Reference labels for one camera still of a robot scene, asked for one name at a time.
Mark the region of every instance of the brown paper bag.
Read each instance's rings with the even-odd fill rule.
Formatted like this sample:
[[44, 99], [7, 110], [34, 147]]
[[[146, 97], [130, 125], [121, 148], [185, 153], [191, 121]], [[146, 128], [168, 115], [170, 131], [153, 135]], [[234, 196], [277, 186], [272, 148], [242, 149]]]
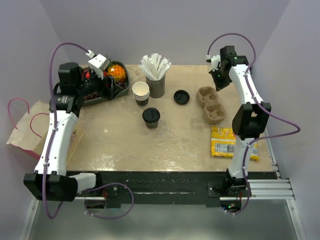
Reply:
[[[14, 98], [8, 103], [8, 113], [12, 122], [13, 119], [11, 117], [9, 107], [10, 103], [14, 100], [24, 101], [28, 106], [28, 111], [15, 125], [12, 134], [6, 144], [11, 144], [23, 150], [33, 158], [39, 160], [48, 134], [50, 120], [49, 104], [37, 101], [29, 109], [29, 104], [25, 100], [21, 98]], [[70, 139], [69, 149], [66, 157], [66, 164], [69, 163], [83, 135], [84, 132], [80, 128], [79, 124], [76, 124]]]

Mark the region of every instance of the stacked cups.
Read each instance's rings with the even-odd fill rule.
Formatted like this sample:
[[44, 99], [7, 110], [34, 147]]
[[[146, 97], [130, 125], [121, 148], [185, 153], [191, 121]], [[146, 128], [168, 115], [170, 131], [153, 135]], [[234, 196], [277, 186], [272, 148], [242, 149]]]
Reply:
[[148, 84], [143, 81], [138, 81], [132, 86], [133, 96], [136, 104], [139, 107], [144, 108], [148, 105], [150, 90]]

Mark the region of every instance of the purple wall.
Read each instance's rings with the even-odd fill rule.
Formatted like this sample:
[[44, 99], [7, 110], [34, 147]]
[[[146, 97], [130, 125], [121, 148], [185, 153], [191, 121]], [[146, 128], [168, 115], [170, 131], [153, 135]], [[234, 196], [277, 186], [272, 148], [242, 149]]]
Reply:
[[[62, 41], [74, 41], [125, 64], [139, 64], [154, 52], [173, 64], [206, 64], [214, 38], [242, 33], [260, 54], [290, 0], [40, 0]], [[251, 56], [248, 44], [225, 37], [212, 49], [236, 45]], [[67, 50], [73, 60], [80, 58]]]
[[[31, 196], [23, 177], [32, 173], [36, 161], [7, 146], [13, 130], [7, 103], [15, 97], [24, 98], [31, 105], [37, 100], [48, 102], [48, 64], [51, 51], [60, 40], [37, 0], [0, 1], [0, 33], [0, 238], [16, 240]], [[67, 60], [62, 49], [55, 65]], [[26, 111], [22, 103], [12, 103], [16, 121]]]
[[[292, 0], [254, 67], [254, 81], [275, 114], [301, 126], [301, 133], [272, 139], [283, 178], [292, 183], [308, 240], [320, 237], [320, 2]], [[270, 134], [293, 127], [270, 119]]]

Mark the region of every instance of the black lid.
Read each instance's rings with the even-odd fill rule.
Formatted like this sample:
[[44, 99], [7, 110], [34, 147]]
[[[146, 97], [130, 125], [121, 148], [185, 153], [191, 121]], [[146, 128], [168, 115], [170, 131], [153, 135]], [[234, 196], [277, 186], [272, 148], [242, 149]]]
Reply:
[[175, 102], [179, 105], [185, 105], [189, 102], [190, 95], [185, 90], [178, 90], [173, 95]]
[[149, 107], [143, 111], [142, 118], [147, 123], [155, 123], [160, 119], [160, 112], [154, 107]]

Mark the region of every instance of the yellow snack bag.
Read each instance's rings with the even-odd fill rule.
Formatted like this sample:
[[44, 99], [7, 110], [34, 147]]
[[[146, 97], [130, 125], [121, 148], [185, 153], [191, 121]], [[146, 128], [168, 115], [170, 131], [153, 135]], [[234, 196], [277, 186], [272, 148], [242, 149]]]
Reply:
[[[211, 154], [212, 156], [232, 158], [236, 145], [236, 137], [232, 128], [212, 127]], [[254, 144], [250, 159], [259, 162], [258, 145]]]

